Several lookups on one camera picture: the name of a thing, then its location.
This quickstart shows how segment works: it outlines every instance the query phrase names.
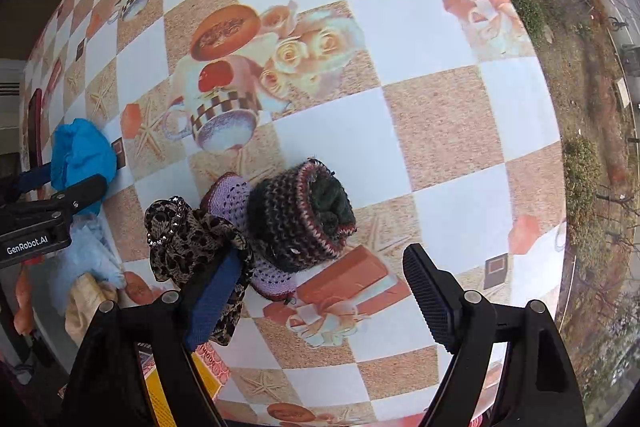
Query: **knitted hat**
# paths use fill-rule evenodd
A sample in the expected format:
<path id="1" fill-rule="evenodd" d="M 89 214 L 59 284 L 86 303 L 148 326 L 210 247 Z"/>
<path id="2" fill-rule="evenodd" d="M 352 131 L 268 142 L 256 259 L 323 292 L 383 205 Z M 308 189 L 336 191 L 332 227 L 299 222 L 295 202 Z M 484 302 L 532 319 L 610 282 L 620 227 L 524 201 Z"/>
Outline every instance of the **knitted hat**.
<path id="1" fill-rule="evenodd" d="M 251 243 L 226 219 L 192 209 L 179 196 L 152 203 L 145 212 L 145 228 L 149 263 L 156 280 L 171 278 L 180 288 L 229 247 L 238 250 L 242 273 L 210 336 L 226 346 L 236 329 L 244 291 L 254 272 Z"/>
<path id="2" fill-rule="evenodd" d="M 234 172 L 222 174 L 211 185 L 200 202 L 200 209 L 212 216 L 224 217 L 233 223 L 244 236 L 248 236 L 246 225 L 246 202 L 251 187 Z"/>
<path id="3" fill-rule="evenodd" d="M 234 172 L 227 172 L 218 178 L 202 198 L 200 209 L 213 216 L 224 217 L 248 237 L 246 206 L 250 190 L 244 178 Z M 296 290 L 292 274 L 279 270 L 265 259 L 264 253 L 270 248 L 266 243 L 260 240 L 252 243 L 255 267 L 251 285 L 271 301 L 282 301 L 292 295 Z"/>
<path id="4" fill-rule="evenodd" d="M 314 158 L 260 182 L 247 213 L 251 236 L 272 247 L 267 261 L 288 273 L 335 259 L 356 231 L 347 193 Z"/>

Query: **shrub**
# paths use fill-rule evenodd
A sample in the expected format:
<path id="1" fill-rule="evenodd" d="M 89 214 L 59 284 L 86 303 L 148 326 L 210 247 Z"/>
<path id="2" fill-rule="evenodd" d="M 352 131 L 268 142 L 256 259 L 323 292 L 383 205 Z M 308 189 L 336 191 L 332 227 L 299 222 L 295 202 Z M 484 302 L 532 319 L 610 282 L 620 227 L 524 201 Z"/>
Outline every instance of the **shrub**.
<path id="1" fill-rule="evenodd" d="M 545 26 L 545 18 L 540 4 L 536 0 L 511 0 L 511 2 L 529 36 L 532 39 L 540 38 Z"/>
<path id="2" fill-rule="evenodd" d="M 569 240 L 578 246 L 587 238 L 591 242 L 598 229 L 594 207 L 602 166 L 595 144 L 585 137 L 567 140 L 562 152 Z"/>

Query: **rose print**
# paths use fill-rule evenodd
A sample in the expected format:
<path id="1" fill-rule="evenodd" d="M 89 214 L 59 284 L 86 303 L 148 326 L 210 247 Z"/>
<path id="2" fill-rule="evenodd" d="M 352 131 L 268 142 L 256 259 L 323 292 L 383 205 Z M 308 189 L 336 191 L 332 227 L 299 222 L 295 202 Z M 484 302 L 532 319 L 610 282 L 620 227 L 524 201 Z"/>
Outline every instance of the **rose print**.
<path id="1" fill-rule="evenodd" d="M 260 76 L 260 85 L 269 94 L 277 98 L 286 98 L 289 94 L 290 76 L 278 71 L 272 60 L 267 62 Z"/>
<path id="2" fill-rule="evenodd" d="M 309 58 L 300 73 L 326 73 L 345 67 L 353 54 L 364 48 L 364 35 L 352 19 L 327 11 L 303 18 L 293 31 L 306 44 Z"/>
<path id="3" fill-rule="evenodd" d="M 309 58 L 306 44 L 297 38 L 281 40 L 273 55 L 273 65 L 282 73 L 293 74 L 303 60 Z"/>
<path id="4" fill-rule="evenodd" d="M 259 33 L 273 32 L 281 39 L 286 38 L 296 27 L 297 9 L 298 5 L 293 1 L 286 6 L 272 6 L 260 15 L 262 28 Z"/>

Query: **light blue cloth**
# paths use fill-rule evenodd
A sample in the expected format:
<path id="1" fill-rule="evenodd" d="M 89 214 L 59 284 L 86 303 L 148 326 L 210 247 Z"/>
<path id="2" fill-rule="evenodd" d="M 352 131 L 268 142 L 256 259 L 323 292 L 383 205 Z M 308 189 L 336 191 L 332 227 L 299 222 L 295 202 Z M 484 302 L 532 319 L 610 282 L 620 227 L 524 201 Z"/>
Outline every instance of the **light blue cloth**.
<path id="1" fill-rule="evenodd" d="M 107 281 L 119 289 L 126 286 L 122 266 L 111 252 L 97 217 L 74 217 L 70 233 L 71 245 L 51 260 L 54 267 L 49 279 L 51 303 L 63 316 L 71 286 L 83 273 L 90 273 L 97 282 Z"/>
<path id="2" fill-rule="evenodd" d="M 64 190 L 94 174 L 104 176 L 107 184 L 116 175 L 116 153 L 109 141 L 93 123 L 83 118 L 58 126 L 53 133 L 51 186 L 55 190 Z M 99 212 L 100 201 L 96 201 L 79 214 Z"/>

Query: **striped knit beanie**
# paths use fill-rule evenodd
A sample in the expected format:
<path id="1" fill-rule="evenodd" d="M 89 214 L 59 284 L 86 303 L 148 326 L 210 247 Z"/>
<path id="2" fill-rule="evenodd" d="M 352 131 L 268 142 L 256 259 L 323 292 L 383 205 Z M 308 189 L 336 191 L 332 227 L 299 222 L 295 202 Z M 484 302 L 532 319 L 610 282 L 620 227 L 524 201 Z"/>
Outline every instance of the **striped knit beanie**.
<path id="1" fill-rule="evenodd" d="M 268 261 L 293 273 L 336 259 L 356 219 L 334 172 L 310 158 L 251 191 L 248 226 L 252 237 L 271 245 Z"/>

